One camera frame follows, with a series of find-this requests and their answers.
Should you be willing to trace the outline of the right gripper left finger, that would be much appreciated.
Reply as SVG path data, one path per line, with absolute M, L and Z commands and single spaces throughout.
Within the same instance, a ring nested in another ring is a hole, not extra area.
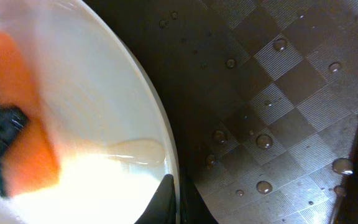
M 135 224 L 176 224 L 176 210 L 174 179 L 167 174 Z

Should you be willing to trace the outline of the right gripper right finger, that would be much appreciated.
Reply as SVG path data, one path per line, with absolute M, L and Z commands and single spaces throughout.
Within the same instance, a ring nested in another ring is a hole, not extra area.
M 180 223 L 218 224 L 187 175 L 182 175 L 180 180 Z

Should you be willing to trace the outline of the white plate top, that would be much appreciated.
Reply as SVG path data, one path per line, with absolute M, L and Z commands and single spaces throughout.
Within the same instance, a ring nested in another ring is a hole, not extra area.
M 0 0 L 0 31 L 35 79 L 47 161 L 4 166 L 23 193 L 0 197 L 0 223 L 135 223 L 164 177 L 178 177 L 172 131 L 157 92 L 121 39 L 83 1 Z

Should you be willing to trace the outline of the green and orange sponge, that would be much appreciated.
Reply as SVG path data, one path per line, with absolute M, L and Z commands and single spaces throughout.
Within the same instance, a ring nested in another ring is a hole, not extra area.
M 51 187 L 59 173 L 40 116 L 37 82 L 12 37 L 0 31 L 0 196 Z

